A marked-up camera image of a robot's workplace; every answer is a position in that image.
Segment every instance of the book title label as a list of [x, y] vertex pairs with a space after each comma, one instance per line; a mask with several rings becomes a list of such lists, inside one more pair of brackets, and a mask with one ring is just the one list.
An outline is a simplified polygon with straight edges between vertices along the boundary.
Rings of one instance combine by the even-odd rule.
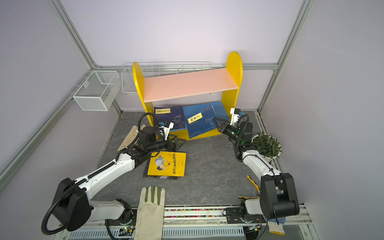
[[200, 118], [203, 118], [203, 116], [201, 115], [201, 113], [198, 113], [198, 114], [196, 114], [195, 116], [190, 117], [190, 118], [188, 119], [188, 123], [191, 124], [191, 123], [193, 123], [194, 121], [199, 120]]
[[156, 109], [155, 114], [170, 113], [170, 108]]

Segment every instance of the work glove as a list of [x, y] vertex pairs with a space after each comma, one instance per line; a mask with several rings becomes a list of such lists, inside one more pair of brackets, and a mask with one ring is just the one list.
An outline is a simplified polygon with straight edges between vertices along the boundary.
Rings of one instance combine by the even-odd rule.
[[141, 189], [135, 240], [161, 240], [165, 200], [164, 188], [149, 186]]

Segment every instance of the glove finger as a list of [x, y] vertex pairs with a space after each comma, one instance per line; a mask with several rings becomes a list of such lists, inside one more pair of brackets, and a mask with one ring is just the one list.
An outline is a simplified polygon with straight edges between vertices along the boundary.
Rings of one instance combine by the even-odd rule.
[[148, 187], [148, 203], [154, 203], [155, 202], [155, 186], [149, 186]]
[[164, 188], [161, 188], [160, 191], [161, 191], [161, 194], [160, 194], [160, 205], [165, 206], [166, 190]]
[[140, 193], [140, 202], [147, 202], [147, 197], [148, 197], [148, 189], [146, 187], [143, 187], [141, 189], [141, 193]]
[[156, 205], [159, 205], [159, 204], [160, 204], [160, 202], [159, 202], [159, 200], [160, 200], [160, 195], [159, 195], [159, 193], [160, 193], [160, 187], [155, 187], [155, 195], [154, 195], [154, 201], [153, 201], [153, 203], [155, 203]]

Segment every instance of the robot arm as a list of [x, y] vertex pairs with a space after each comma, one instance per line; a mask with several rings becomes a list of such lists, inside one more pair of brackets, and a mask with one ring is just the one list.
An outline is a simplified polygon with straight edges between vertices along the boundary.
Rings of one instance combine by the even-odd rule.
[[[136, 138], [125, 149], [119, 151], [116, 158], [101, 168], [75, 180], [64, 179], [58, 185], [52, 206], [46, 213], [41, 224], [41, 231], [46, 234], [55, 234], [64, 229], [74, 231], [86, 222], [113, 219], [120, 223], [127, 223], [131, 219], [131, 207], [122, 199], [114, 201], [91, 201], [91, 199], [102, 188], [122, 174], [137, 168], [139, 165], [150, 159], [151, 153], [165, 149], [166, 151], [177, 152], [185, 143], [184, 139], [169, 134], [173, 123], [159, 123], [160, 132], [156, 128], [147, 126], [138, 130]], [[48, 230], [47, 223], [50, 215], [53, 214], [63, 225], [56, 230]]]
[[299, 203], [293, 177], [272, 167], [252, 144], [252, 123], [240, 109], [232, 108], [231, 122], [214, 118], [217, 129], [228, 136], [238, 161], [247, 165], [260, 180], [260, 198], [248, 199], [240, 205], [243, 216], [260, 214], [267, 219], [299, 214]]

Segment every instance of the cartoon illustration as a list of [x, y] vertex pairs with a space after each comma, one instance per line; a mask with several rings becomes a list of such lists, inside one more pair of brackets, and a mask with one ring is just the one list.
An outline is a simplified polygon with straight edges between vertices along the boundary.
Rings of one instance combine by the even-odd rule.
[[167, 160], [165, 160], [165, 159], [160, 155], [158, 158], [156, 158], [156, 160], [155, 160], [155, 164], [156, 164], [158, 170], [163, 170], [163, 169], [166, 169], [166, 168], [170, 165], [170, 162], [168, 162]]

